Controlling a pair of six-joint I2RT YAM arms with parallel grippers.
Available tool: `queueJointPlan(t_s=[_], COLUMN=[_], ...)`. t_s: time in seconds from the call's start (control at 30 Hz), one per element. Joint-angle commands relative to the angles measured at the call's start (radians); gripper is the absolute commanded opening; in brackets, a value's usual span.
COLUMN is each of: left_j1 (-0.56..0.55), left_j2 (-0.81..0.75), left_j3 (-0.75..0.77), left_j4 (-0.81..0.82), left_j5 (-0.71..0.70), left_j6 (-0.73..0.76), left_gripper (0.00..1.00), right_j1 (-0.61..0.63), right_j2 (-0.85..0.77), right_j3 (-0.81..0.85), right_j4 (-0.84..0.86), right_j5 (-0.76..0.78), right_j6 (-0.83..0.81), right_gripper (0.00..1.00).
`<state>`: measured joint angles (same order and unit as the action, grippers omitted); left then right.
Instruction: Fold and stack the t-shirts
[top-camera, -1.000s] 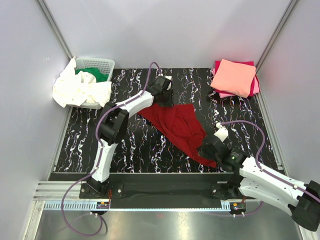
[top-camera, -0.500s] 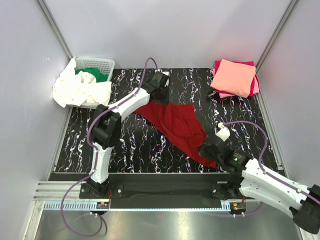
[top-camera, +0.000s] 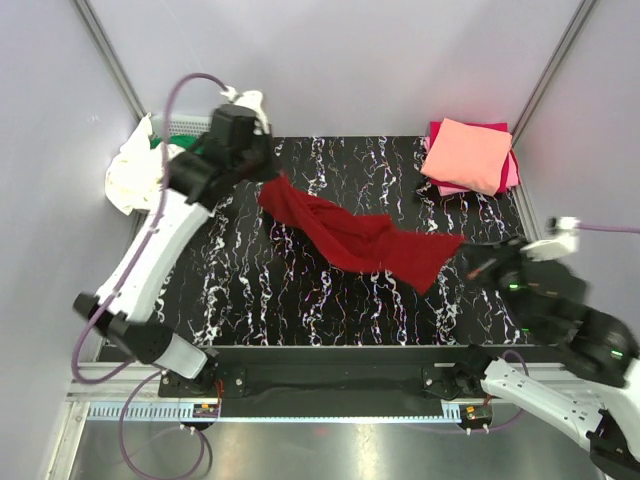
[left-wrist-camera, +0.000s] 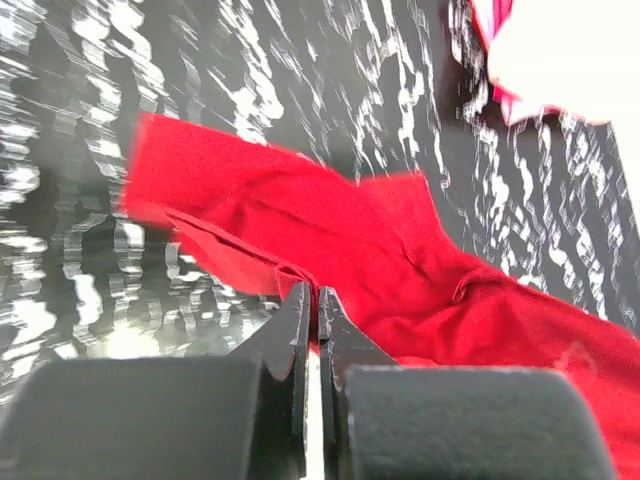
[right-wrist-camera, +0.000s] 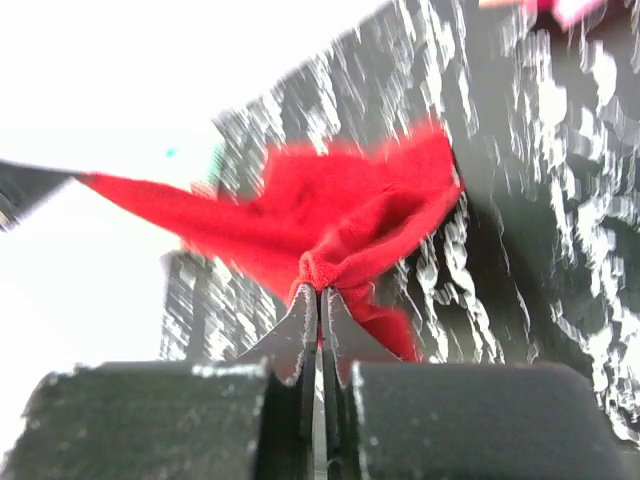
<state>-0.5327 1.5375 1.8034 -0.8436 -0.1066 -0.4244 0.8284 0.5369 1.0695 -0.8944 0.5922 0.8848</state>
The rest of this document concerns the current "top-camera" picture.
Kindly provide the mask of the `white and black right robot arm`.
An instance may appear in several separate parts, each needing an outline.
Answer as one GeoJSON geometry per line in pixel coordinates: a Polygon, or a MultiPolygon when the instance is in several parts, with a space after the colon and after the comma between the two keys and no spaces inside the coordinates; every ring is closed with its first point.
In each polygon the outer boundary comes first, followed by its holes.
{"type": "Polygon", "coordinates": [[[585,381],[599,404],[584,403],[523,376],[502,358],[484,358],[471,375],[487,394],[545,421],[589,453],[613,479],[639,476],[639,344],[617,318],[582,303],[586,284],[546,252],[548,241],[511,238],[465,244],[468,280],[496,291],[509,316],[565,369],[585,381]]]}

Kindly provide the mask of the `dark red t shirt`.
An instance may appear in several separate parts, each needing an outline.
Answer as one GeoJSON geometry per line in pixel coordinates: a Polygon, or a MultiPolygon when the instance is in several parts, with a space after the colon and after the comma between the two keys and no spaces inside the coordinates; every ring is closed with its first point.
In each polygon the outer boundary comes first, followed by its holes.
{"type": "Polygon", "coordinates": [[[386,214],[354,215],[294,188],[283,176],[263,185],[258,203],[274,220],[304,232],[332,266],[352,273],[388,271],[421,294],[464,242],[460,235],[401,230],[386,214]]]}

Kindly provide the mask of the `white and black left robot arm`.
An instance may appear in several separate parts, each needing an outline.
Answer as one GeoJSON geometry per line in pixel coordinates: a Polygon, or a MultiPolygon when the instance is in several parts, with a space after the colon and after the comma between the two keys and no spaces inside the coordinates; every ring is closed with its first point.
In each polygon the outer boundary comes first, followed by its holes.
{"type": "Polygon", "coordinates": [[[277,175],[263,108],[245,100],[216,108],[196,145],[171,159],[158,213],[150,215],[111,277],[81,292],[74,311],[99,334],[143,364],[199,381],[213,358],[150,318],[165,278],[218,203],[243,181],[277,175]]]}

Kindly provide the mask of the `white t shirt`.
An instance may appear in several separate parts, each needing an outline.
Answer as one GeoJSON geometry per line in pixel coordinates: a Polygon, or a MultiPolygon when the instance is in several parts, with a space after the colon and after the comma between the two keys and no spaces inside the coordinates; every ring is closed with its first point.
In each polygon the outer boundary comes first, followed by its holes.
{"type": "Polygon", "coordinates": [[[163,142],[151,145],[151,115],[145,115],[107,168],[106,198],[125,215],[152,211],[159,200],[163,178],[163,142]]]}

